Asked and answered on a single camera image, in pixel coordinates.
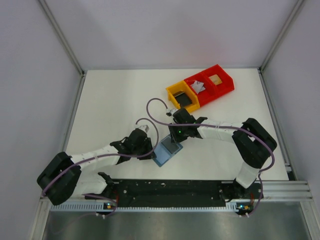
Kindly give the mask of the blue leather card holder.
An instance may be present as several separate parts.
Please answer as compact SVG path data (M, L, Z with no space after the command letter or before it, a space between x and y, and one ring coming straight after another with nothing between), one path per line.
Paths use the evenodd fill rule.
M153 161L158 167L162 167L166 162L168 162L172 157L174 157L178 152L180 152L183 149L183 146L180 143L176 143L180 146L180 150L178 150L174 154L170 154L162 145L162 141L167 138L171 139L171 135L169 134L166 137L164 137L154 150L154 152L156 153L156 158L153 159Z

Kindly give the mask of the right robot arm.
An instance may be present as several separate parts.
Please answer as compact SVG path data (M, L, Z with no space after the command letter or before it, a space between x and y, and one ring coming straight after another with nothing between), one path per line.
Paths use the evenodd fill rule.
M226 123L207 117L195 118L184 108L168 110L166 115L173 119L168 128L174 143L198 138L234 144L243 159L234 185L243 189L248 189L254 183L278 146L275 139L254 118L248 118L242 123Z

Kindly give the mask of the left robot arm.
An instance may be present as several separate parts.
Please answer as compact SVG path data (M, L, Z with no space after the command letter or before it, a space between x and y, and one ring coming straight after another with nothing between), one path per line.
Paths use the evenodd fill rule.
M102 194L111 184L111 179L103 173L104 168L120 165L132 158L155 158L148 131L147 125L141 125L129 136L100 149L74 155L64 151L58 153L36 180L42 195L57 206L70 198Z

